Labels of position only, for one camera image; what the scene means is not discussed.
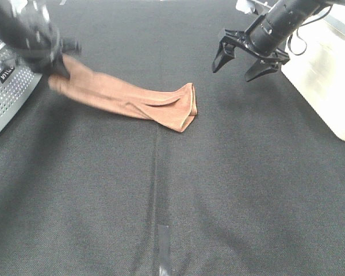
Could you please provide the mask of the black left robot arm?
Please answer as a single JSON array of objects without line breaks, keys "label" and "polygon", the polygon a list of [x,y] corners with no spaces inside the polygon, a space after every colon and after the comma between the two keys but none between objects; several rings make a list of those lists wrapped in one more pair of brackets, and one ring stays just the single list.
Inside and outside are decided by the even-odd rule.
[{"label": "black left robot arm", "polygon": [[0,1],[0,40],[14,53],[9,64],[46,76],[69,79],[63,55],[81,52],[78,41],[61,36],[51,22],[45,1]]}]

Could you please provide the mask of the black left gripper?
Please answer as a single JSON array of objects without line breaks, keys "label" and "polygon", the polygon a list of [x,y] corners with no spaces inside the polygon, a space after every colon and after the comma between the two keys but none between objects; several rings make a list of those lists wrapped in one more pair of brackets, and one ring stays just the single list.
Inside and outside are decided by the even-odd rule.
[{"label": "black left gripper", "polygon": [[78,41],[72,38],[60,38],[50,49],[29,50],[17,49],[16,54],[34,73],[46,76],[60,75],[66,79],[70,73],[63,61],[64,54],[81,53],[82,47]]}]

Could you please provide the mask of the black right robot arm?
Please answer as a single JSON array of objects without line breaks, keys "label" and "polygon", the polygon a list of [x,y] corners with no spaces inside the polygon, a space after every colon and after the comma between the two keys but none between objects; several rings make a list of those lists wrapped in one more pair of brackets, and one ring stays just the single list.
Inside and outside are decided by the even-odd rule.
[{"label": "black right robot arm", "polygon": [[278,1],[267,13],[262,13],[244,31],[223,29],[219,33],[219,48],[212,64],[218,72],[235,58],[235,49],[240,48],[256,58],[245,73],[250,82],[279,70],[289,60],[289,54],[279,48],[309,17],[332,3],[327,1]]}]

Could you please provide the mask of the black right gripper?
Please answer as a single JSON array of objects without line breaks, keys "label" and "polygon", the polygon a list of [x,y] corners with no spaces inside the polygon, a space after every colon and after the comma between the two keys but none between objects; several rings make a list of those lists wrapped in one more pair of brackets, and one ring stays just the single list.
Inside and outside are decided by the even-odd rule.
[{"label": "black right gripper", "polygon": [[256,57],[258,60],[245,73],[246,82],[253,81],[261,76],[278,71],[278,63],[286,64],[290,56],[285,51],[277,48],[270,54],[260,53],[255,48],[250,36],[244,31],[222,29],[218,34],[219,48],[212,63],[212,72],[217,73],[225,64],[235,58],[235,48]]}]

